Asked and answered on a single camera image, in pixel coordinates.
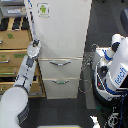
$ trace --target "white cabinet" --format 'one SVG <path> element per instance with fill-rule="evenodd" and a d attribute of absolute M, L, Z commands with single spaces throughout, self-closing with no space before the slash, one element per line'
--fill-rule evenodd
<path fill-rule="evenodd" d="M 32 11 L 36 35 L 42 44 L 39 65 L 47 98 L 76 98 L 92 0 L 24 2 L 30 28 Z M 74 80 L 63 87 L 51 82 L 70 78 Z"/>

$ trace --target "cabinet drawer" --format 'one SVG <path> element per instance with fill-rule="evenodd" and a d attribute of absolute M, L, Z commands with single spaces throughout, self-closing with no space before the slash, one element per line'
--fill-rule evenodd
<path fill-rule="evenodd" d="M 47 99 L 77 98 L 79 79 L 44 79 Z"/>
<path fill-rule="evenodd" d="M 80 76 L 82 59 L 39 60 L 42 78 L 74 78 Z"/>
<path fill-rule="evenodd" d="M 30 43 L 29 34 L 26 30 L 0 31 L 0 40 L 2 40 L 0 49 L 23 49 L 27 48 Z"/>
<path fill-rule="evenodd" d="M 20 67 L 0 67 L 0 77 L 17 76 Z M 35 75 L 39 75 L 38 67 L 35 69 Z"/>
<path fill-rule="evenodd" d="M 27 49 L 0 50 L 0 66 L 20 66 L 26 54 Z"/>
<path fill-rule="evenodd" d="M 6 90 L 13 87 L 14 82 L 0 82 L 0 94 L 3 94 Z M 29 95 L 39 95 L 42 94 L 40 87 L 39 77 L 33 81 Z"/>

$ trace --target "gray floor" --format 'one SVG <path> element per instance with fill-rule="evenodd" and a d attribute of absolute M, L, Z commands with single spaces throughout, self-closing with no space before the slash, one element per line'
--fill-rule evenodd
<path fill-rule="evenodd" d="M 86 40 L 85 54 L 90 55 L 92 44 L 100 47 L 111 45 L 111 37 L 115 33 L 127 36 L 124 32 L 120 13 L 128 7 L 128 1 L 120 0 L 93 0 L 89 29 Z M 90 89 L 90 67 L 82 70 L 80 87 L 85 91 Z M 101 115 L 98 102 L 94 99 L 92 90 L 83 94 L 79 91 L 77 99 L 47 100 L 46 98 L 29 99 L 30 111 L 28 118 L 21 125 L 22 128 L 36 128 L 45 125 L 79 125 L 83 128 L 92 128 L 91 115 L 97 116 L 101 128 L 105 119 Z"/>

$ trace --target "robot body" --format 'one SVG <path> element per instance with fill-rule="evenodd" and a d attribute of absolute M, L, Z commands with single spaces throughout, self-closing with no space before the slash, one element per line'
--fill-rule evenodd
<path fill-rule="evenodd" d="M 95 67 L 94 92 L 102 102 L 113 106 L 114 101 L 116 103 L 118 98 L 123 97 L 128 89 L 124 84 L 128 75 L 128 38 L 115 34 L 111 47 L 97 48 L 96 54 L 99 49 L 99 60 L 94 56 L 92 65 L 92 69 Z"/>
<path fill-rule="evenodd" d="M 33 82 L 36 59 L 39 55 L 40 42 L 31 42 L 28 46 L 28 56 L 24 56 L 18 75 L 12 88 L 1 98 L 0 128 L 20 128 L 28 115 L 28 93 Z"/>

